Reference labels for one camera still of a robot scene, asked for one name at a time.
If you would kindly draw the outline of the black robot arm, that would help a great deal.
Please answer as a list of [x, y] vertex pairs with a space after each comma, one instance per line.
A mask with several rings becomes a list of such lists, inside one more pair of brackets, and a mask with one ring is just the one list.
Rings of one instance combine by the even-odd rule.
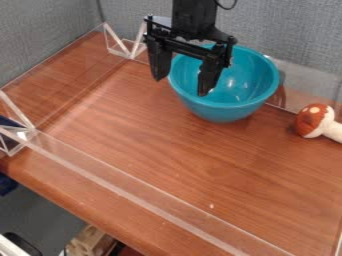
[[144, 43], [156, 81], [170, 74], [172, 54], [180, 53], [202, 61], [198, 95], [208, 94], [223, 69], [231, 66], [236, 44], [236, 38], [215, 26], [218, 8], [231, 10], [235, 5], [236, 1], [224, 7], [218, 0], [172, 0], [171, 17], [152, 14], [144, 17]]

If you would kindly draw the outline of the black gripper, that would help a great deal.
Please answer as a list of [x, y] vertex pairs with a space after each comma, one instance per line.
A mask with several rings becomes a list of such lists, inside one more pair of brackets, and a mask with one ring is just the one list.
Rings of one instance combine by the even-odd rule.
[[148, 15], [144, 17], [147, 32], [144, 43], [152, 77], [162, 80], [170, 73], [174, 53], [203, 61], [198, 75], [198, 95], [206, 96], [215, 88], [223, 67], [231, 65], [232, 47], [236, 38], [215, 26], [215, 17], [198, 18], [186, 14], [172, 18]]

